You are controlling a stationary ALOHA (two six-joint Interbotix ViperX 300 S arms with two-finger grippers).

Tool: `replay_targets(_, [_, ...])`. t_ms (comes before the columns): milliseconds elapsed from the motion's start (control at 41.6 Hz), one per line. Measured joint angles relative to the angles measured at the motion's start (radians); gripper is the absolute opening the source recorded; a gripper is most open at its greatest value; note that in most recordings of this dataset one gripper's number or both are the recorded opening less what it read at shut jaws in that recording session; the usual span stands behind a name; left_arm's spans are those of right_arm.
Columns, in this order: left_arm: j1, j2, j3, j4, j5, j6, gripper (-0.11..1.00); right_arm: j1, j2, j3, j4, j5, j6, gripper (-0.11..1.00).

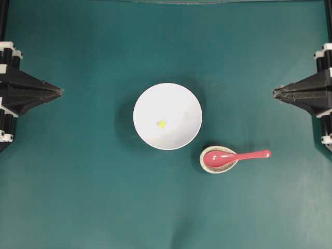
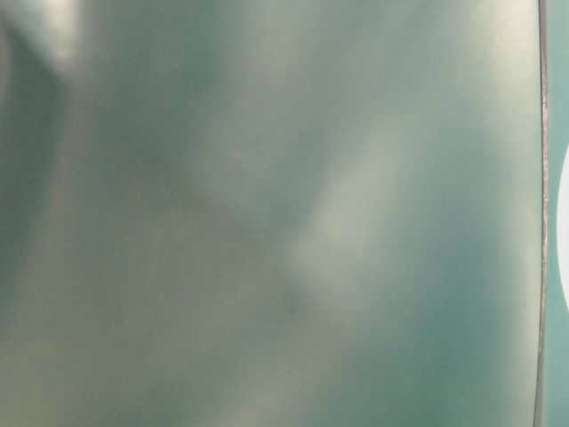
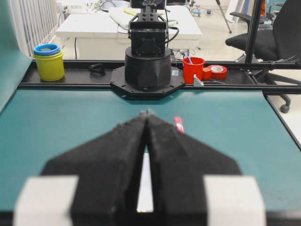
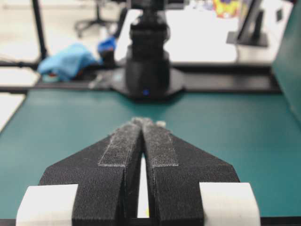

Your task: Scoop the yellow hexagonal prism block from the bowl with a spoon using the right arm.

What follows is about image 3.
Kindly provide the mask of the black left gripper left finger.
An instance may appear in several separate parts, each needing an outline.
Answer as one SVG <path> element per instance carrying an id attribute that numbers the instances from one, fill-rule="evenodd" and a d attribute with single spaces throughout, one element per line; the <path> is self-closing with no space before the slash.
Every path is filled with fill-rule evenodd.
<path id="1" fill-rule="evenodd" d="M 16 226 L 117 226 L 135 212 L 147 119 L 49 159 L 26 180 L 15 204 Z"/>

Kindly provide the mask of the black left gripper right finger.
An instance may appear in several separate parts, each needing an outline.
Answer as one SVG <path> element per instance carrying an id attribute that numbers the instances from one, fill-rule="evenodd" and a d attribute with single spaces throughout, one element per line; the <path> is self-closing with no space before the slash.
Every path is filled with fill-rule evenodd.
<path id="1" fill-rule="evenodd" d="M 161 226 L 264 226 L 254 177 L 231 157 L 147 118 L 154 212 Z"/>

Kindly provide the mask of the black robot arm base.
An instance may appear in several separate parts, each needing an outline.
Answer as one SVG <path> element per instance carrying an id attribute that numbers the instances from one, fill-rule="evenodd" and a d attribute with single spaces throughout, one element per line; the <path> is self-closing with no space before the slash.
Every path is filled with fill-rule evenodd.
<path id="1" fill-rule="evenodd" d="M 166 9 L 166 1 L 132 0 L 130 6 L 141 11 L 129 22 L 131 46 L 125 65 L 112 71 L 110 85 L 133 97 L 164 97 L 185 85 L 182 72 L 172 75 L 169 26 L 157 14 Z"/>

